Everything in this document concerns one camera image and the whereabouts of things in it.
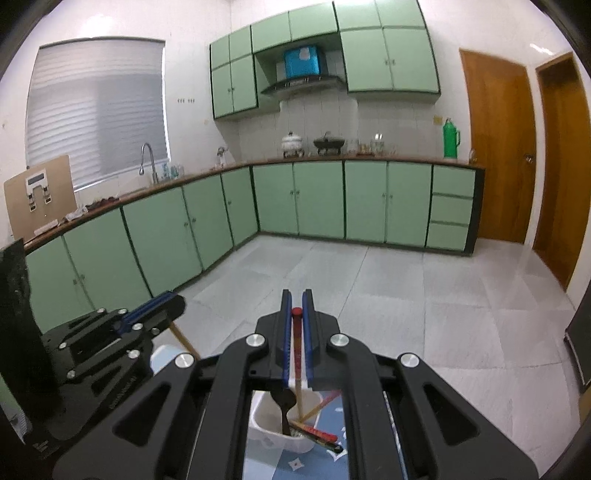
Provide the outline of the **black chopstick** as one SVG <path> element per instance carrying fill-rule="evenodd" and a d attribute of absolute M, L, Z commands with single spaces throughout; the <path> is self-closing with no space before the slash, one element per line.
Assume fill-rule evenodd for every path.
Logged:
<path fill-rule="evenodd" d="M 316 444 L 321 445 L 322 447 L 324 447 L 332 453 L 335 453 L 336 455 L 339 455 L 344 451 L 344 448 L 342 448 L 341 445 L 325 437 L 322 437 L 322 435 L 318 435 L 317 433 L 312 432 L 311 429 L 301 428 L 300 426 L 297 426 L 294 423 L 291 423 L 290 427 L 294 431 L 297 431 L 298 433 L 303 435 L 305 438 L 308 438 Z"/>

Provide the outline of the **green lower kitchen cabinets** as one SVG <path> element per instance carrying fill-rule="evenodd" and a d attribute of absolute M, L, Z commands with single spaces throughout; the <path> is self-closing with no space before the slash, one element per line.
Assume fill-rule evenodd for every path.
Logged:
<path fill-rule="evenodd" d="M 27 250 L 42 331 L 94 308 L 135 308 L 259 233 L 469 255 L 480 168 L 410 160 L 276 162 L 167 183 L 63 225 Z"/>

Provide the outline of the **green kitchen cabinets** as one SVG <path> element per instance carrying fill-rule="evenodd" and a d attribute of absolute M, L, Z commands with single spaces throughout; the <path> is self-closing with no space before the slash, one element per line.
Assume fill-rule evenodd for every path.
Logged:
<path fill-rule="evenodd" d="M 408 101 L 441 94 L 416 1 L 332 1 L 283 12 L 214 40 L 209 62 L 215 119 L 273 112 L 320 89 Z"/>
<path fill-rule="evenodd" d="M 135 308 L 259 233 L 469 255 L 480 168 L 410 160 L 276 162 L 167 183 L 63 225 L 27 250 L 42 331 L 94 308 Z"/>

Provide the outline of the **green upper kitchen cabinets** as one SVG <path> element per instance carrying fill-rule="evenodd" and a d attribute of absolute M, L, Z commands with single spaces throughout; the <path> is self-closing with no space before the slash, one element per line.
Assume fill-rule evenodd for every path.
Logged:
<path fill-rule="evenodd" d="M 215 119 L 273 112 L 320 89 L 408 101 L 441 94 L 416 1 L 332 1 L 283 12 L 214 40 L 209 62 Z"/>

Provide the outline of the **black plastic spoon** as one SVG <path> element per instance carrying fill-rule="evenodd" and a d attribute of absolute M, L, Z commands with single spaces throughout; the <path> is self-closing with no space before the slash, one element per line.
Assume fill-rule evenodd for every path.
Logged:
<path fill-rule="evenodd" d="M 290 436 L 290 422 L 287 419 L 287 412 L 297 405 L 297 396 L 290 388 L 276 388 L 270 391 L 271 398 L 280 407 L 281 433 Z"/>

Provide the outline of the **white plastic utensil holder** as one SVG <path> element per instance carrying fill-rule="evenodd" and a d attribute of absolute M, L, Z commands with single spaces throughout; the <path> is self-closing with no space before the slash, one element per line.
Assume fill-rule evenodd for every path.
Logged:
<path fill-rule="evenodd" d="M 304 390 L 304 414 L 321 403 L 322 400 L 324 400 L 324 397 L 320 392 Z M 297 419 L 297 407 L 293 407 L 287 412 L 287 419 Z M 319 413 L 308 418 L 304 423 L 315 428 L 318 426 L 318 419 L 320 419 Z M 279 449 L 297 454 L 308 453 L 314 446 L 318 446 L 298 433 L 295 436 L 283 435 L 280 407 L 274 402 L 270 392 L 263 391 L 255 391 L 252 394 L 247 439 L 259 443 L 260 446 L 266 449 Z"/>

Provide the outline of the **dark blue placemat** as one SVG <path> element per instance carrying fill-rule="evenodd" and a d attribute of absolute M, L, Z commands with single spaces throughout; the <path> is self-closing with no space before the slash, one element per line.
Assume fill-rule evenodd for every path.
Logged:
<path fill-rule="evenodd" d="M 308 453 L 297 454 L 279 449 L 266 449 L 247 439 L 242 477 L 244 479 L 348 479 L 349 452 L 342 396 L 320 412 L 315 429 L 339 437 L 338 444 L 344 451 L 336 455 L 322 447 L 314 446 Z"/>

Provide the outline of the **white ceramic pot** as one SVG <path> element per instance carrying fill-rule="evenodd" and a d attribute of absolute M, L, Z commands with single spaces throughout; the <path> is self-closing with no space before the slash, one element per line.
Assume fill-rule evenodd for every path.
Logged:
<path fill-rule="evenodd" d="M 294 132 L 288 132 L 281 139 L 280 149 L 283 152 L 283 158 L 301 158 L 304 156 L 303 139 Z"/>

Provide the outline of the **black wok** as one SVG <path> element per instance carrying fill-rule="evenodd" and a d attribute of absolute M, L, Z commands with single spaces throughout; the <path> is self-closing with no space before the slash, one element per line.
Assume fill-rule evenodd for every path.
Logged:
<path fill-rule="evenodd" d="M 332 136 L 331 132 L 325 132 L 320 138 L 313 141 L 315 149 L 320 156 L 338 156 L 342 153 L 342 147 L 346 140 L 341 137 Z"/>

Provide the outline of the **cardboard board with white parts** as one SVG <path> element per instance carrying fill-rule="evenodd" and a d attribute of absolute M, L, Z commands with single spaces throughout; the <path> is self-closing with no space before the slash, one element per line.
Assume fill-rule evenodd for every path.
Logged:
<path fill-rule="evenodd" d="M 77 209 L 69 156 L 28 167 L 4 183 L 4 194 L 15 240 L 28 242 L 56 226 Z"/>

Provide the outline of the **window blinds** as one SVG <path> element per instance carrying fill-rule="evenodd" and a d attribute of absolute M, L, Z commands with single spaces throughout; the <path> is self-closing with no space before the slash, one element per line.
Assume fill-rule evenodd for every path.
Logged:
<path fill-rule="evenodd" d="M 84 188 L 168 159 L 164 119 L 164 44 L 99 38 L 38 50 L 27 98 L 29 167 L 66 155 L 72 184 Z"/>

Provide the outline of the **green thermos jug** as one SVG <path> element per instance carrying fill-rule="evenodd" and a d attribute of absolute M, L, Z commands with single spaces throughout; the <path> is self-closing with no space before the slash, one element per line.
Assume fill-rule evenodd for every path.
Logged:
<path fill-rule="evenodd" d="M 460 144 L 461 131 L 453 123 L 451 118 L 447 118 L 443 125 L 444 157 L 457 159 Z"/>

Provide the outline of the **range hood with blue box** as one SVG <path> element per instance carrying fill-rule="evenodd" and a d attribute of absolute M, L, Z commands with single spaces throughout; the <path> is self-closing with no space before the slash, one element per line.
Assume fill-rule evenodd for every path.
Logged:
<path fill-rule="evenodd" d="M 270 49 L 254 56 L 259 94 L 287 100 L 322 90 L 345 90 L 344 75 L 332 73 L 325 50 L 318 45 Z"/>

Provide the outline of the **black appliance at right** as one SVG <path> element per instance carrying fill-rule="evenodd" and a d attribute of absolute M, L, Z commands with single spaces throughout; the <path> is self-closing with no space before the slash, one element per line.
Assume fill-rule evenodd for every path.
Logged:
<path fill-rule="evenodd" d="M 590 386 L 591 372 L 590 304 L 581 304 L 565 330 L 565 340 L 570 346 L 578 372 L 581 388 Z"/>

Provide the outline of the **brown wooden door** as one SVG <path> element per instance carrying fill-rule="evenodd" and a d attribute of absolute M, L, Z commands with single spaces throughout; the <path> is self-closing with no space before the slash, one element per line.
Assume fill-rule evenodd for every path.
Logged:
<path fill-rule="evenodd" d="M 544 115 L 545 173 L 534 250 L 563 288 L 579 255 L 590 212 L 590 113 L 574 56 L 536 69 Z"/>
<path fill-rule="evenodd" d="M 536 126 L 526 67 L 460 51 L 471 122 L 473 164 L 485 170 L 478 236 L 523 244 L 536 171 Z"/>

